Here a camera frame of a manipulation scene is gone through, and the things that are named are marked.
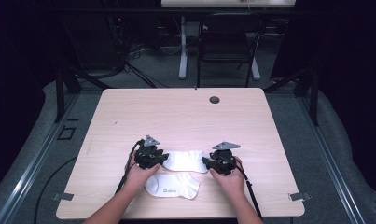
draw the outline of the gray carpet floor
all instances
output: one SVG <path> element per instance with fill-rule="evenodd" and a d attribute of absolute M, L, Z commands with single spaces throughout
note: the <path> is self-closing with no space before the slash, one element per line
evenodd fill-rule
<path fill-rule="evenodd" d="M 251 88 L 266 88 L 272 84 L 270 73 L 280 43 L 281 41 L 276 38 L 264 36 L 261 39 L 257 53 L 261 80 L 251 80 Z M 157 81 L 152 80 L 161 88 L 193 88 L 196 82 L 194 45 L 188 48 L 188 76 L 184 80 L 178 78 L 179 54 L 180 52 L 168 54 L 161 50 L 143 50 L 135 55 L 139 57 L 131 60 L 131 64 L 155 78 Z M 242 67 L 241 71 L 236 72 L 235 68 L 230 66 L 208 65 L 203 68 L 205 79 L 202 84 L 204 86 L 205 83 L 206 87 L 243 86 L 245 69 L 246 67 Z M 91 74 L 101 75 L 98 71 Z M 131 70 L 101 80 L 115 88 L 149 88 Z M 36 223 L 82 222 L 82 220 L 59 220 L 56 218 L 55 211 L 59 202 L 51 199 L 54 193 L 63 192 L 66 186 L 75 163 L 73 158 L 80 150 L 101 96 L 101 90 L 97 87 L 84 79 L 79 81 L 83 87 L 82 93 L 71 95 L 65 91 L 66 100 L 71 106 L 68 107 L 69 110 L 59 124 L 53 123 L 57 112 L 55 84 L 50 83 L 44 89 L 47 99 L 42 113 L 21 149 L 21 153 L 0 185 L 0 220 L 6 220 L 7 223 L 35 223 L 35 219 Z M 320 125 L 317 129 L 326 139 L 331 155 L 359 209 L 362 219 L 359 219 L 358 222 L 352 221 L 343 200 L 341 200 L 341 193 L 329 173 L 331 171 L 326 166 L 326 160 L 321 152 L 322 149 L 313 131 L 313 126 L 307 119 L 306 99 L 294 97 L 291 92 L 294 85 L 294 83 L 289 83 L 277 92 L 266 94 L 299 191 L 312 195 L 311 200 L 304 202 L 305 214 L 295 217 L 294 223 L 376 223 L 376 193 L 366 184 L 354 165 L 348 136 L 337 114 L 332 109 L 332 105 L 321 93 L 318 105 Z M 73 137 L 70 140 L 60 140 L 60 137 L 63 138 L 59 136 L 60 127 L 74 128 Z M 49 153 L 44 155 L 43 162 L 38 167 L 39 172 L 33 177 L 32 185 L 21 196 L 19 203 L 11 208 L 13 211 L 10 211 L 10 207 L 7 208 L 10 215 L 3 219 L 2 215 L 5 213 L 3 209 L 6 208 L 13 196 L 13 190 L 18 186 L 21 177 L 30 167 L 33 159 L 44 147 L 49 149 Z M 235 223 L 235 220 L 151 220 L 126 221 L 125 223 L 204 222 Z M 287 217 L 264 217 L 264 222 L 289 223 L 290 219 Z"/>

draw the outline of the wooden tabletop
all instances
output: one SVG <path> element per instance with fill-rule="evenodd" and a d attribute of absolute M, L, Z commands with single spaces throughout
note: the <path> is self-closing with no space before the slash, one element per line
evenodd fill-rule
<path fill-rule="evenodd" d="M 212 96 L 220 102 L 212 104 Z M 133 145 L 148 134 L 164 153 L 202 150 L 208 155 L 223 141 L 240 145 L 232 153 L 243 161 L 261 214 L 304 213 L 302 202 L 288 198 L 299 190 L 261 89 L 118 89 L 103 92 L 65 189 L 74 198 L 60 202 L 57 217 L 87 218 L 106 203 Z M 159 173 L 172 172 L 161 167 Z M 157 198 L 142 189 L 123 218 L 235 217 L 209 173 L 190 174 L 201 183 L 193 200 Z M 246 187 L 245 194 L 251 201 Z"/>
<path fill-rule="evenodd" d="M 296 0 L 161 0 L 163 7 L 293 7 Z"/>

